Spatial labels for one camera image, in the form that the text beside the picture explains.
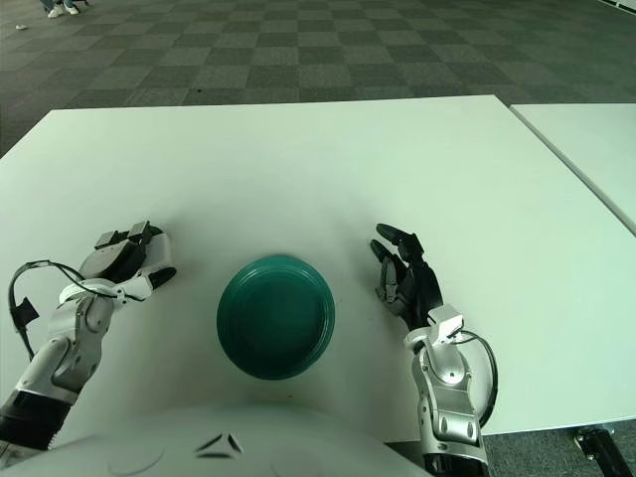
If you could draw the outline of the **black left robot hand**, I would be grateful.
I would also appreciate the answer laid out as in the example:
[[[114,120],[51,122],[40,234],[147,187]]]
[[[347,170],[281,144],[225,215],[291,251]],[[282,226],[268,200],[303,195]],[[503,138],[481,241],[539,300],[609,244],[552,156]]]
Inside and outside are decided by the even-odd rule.
[[[145,221],[103,234],[79,273],[83,286],[124,303],[144,301],[177,270],[168,235]]]

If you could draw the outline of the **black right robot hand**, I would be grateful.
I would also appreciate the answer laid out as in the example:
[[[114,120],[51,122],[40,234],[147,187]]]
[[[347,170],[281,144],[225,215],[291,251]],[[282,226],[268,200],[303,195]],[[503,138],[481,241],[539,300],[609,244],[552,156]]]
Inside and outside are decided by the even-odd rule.
[[[423,258],[418,237],[387,224],[377,224],[376,231],[397,248],[397,253],[393,253],[377,239],[370,242],[381,264],[378,298],[409,331],[426,327],[428,312],[441,306],[443,299],[436,275]]]

